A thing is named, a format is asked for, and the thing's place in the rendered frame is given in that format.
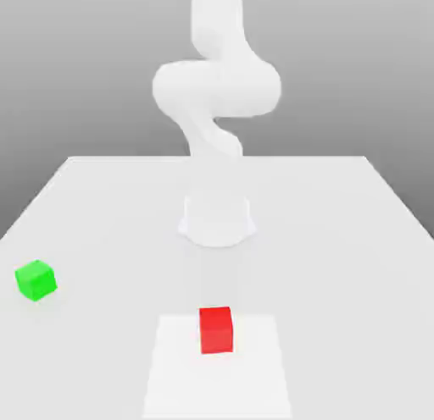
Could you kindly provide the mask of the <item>small red cube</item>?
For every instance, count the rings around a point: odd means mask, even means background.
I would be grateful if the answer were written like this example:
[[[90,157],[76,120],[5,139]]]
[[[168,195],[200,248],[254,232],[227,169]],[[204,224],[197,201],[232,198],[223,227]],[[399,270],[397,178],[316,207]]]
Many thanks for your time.
[[[233,352],[234,334],[229,307],[198,310],[200,349],[203,355]]]

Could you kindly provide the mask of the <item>small green cube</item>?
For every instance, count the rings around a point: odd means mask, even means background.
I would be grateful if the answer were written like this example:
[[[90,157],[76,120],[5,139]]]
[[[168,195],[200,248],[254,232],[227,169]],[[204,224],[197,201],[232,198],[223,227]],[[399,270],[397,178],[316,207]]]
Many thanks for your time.
[[[14,275],[19,291],[32,301],[39,301],[58,288],[53,269],[38,259],[16,269]]]

